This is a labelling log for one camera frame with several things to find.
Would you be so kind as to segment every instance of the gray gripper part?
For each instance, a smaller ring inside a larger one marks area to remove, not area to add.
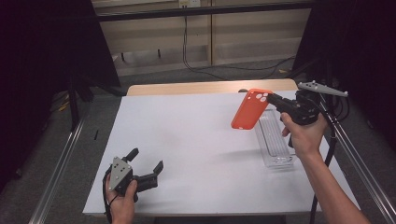
[[[316,81],[305,82],[305,83],[300,82],[298,84],[298,87],[300,89],[305,89],[305,90],[309,90],[309,91],[315,91],[315,92],[326,93],[326,94],[330,94],[330,95],[347,97],[347,91],[345,91],[345,92],[338,91],[338,90],[329,88],[327,86],[323,86],[323,85],[317,83]]]
[[[110,176],[110,189],[115,189],[122,179],[128,175],[128,173],[132,170],[132,167],[122,159],[115,157],[113,160],[113,164],[111,167],[111,176]]]

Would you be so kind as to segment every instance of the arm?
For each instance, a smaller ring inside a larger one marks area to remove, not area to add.
[[[111,202],[110,211],[113,217],[113,224],[132,224],[134,220],[134,193],[136,192],[137,182],[131,181],[125,192],[125,197],[118,196],[115,190],[109,191],[110,175],[106,179],[106,197]]]
[[[329,168],[324,164],[319,146],[327,127],[321,115],[310,125],[295,124],[291,117],[282,113],[286,126],[282,135],[291,133],[291,141],[301,160],[309,182],[317,195],[318,202],[329,223],[370,223],[356,205],[349,200],[341,189]]]

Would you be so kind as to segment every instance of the forearm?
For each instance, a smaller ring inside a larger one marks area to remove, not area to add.
[[[346,196],[320,154],[301,161],[329,223],[370,223]]]

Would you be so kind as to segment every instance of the phone case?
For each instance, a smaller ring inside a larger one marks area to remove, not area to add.
[[[233,117],[231,127],[242,130],[252,129],[268,106],[266,97],[269,93],[273,92],[260,89],[249,90]]]

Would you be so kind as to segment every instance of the human hand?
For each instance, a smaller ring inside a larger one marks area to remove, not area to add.
[[[318,115],[317,121],[304,126],[294,123],[287,113],[282,113],[281,118],[285,124],[282,135],[286,137],[291,133],[291,142],[300,160],[320,156],[319,146],[327,127],[327,121],[321,114]]]
[[[134,220],[134,193],[137,188],[137,181],[133,180],[121,197],[115,190],[108,190],[110,186],[110,175],[106,178],[106,197],[110,203],[110,212],[113,217],[113,224],[132,224]]]

